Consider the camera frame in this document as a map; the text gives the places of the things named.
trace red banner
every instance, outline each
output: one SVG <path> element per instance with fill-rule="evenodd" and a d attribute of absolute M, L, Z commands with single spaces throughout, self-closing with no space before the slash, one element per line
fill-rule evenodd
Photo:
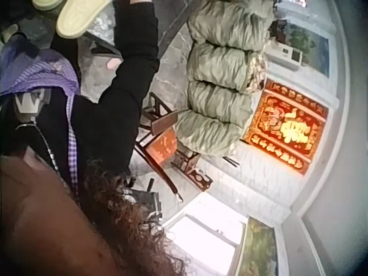
<path fill-rule="evenodd" d="M 327 116 L 325 106 L 269 80 L 244 141 L 305 174 Z"/>

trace window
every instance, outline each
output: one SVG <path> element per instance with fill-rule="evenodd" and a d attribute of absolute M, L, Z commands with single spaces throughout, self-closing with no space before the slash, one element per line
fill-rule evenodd
<path fill-rule="evenodd" d="M 168 225 L 168 237 L 212 270 L 229 275 L 239 261 L 247 219 L 203 193 Z"/>

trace person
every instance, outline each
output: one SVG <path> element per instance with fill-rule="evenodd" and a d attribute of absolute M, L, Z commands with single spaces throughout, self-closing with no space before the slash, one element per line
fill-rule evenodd
<path fill-rule="evenodd" d="M 117 7 L 116 23 L 124 62 L 98 103 L 79 94 L 76 40 L 55 34 L 40 51 L 22 33 L 6 38 L 0 253 L 14 275 L 185 275 L 163 228 L 117 190 L 159 60 L 150 0 Z"/>

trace checkered fabric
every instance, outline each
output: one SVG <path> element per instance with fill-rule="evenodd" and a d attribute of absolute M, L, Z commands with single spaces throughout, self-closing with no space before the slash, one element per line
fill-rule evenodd
<path fill-rule="evenodd" d="M 68 97 L 68 164 L 71 190 L 78 200 L 77 146 L 71 125 L 74 95 L 80 94 L 78 78 L 70 62 L 60 53 L 51 49 L 39 50 L 24 36 L 13 36 L 1 55 L 0 96 L 32 92 L 41 87 L 61 87 Z"/>

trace yellow shoe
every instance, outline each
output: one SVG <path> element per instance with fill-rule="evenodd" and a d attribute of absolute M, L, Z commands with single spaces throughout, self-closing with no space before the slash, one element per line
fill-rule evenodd
<path fill-rule="evenodd" d="M 32 0 L 32 3 L 37 10 L 52 10 L 62 2 L 63 0 Z"/>
<path fill-rule="evenodd" d="M 12 37 L 12 35 L 14 35 L 15 33 L 17 33 L 19 31 L 19 27 L 17 24 L 13 24 L 11 26 L 9 26 L 8 28 L 6 28 L 5 30 L 3 30 L 0 34 L 1 40 L 4 43 L 7 43 L 9 41 L 9 39 Z"/>
<path fill-rule="evenodd" d="M 56 23 L 59 36 L 74 39 L 84 34 L 112 0 L 67 0 Z"/>

